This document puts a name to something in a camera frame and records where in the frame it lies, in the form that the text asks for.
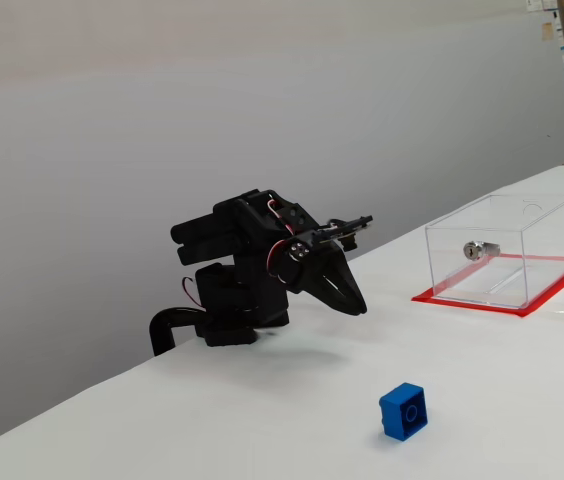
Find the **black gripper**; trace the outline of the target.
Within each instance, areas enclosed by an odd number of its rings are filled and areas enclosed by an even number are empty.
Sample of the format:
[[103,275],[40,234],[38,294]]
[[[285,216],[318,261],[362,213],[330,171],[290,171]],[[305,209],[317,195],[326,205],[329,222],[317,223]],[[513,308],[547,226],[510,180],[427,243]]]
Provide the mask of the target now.
[[277,280],[289,292],[307,292],[343,314],[366,312],[366,302],[341,250],[326,230],[277,242]]

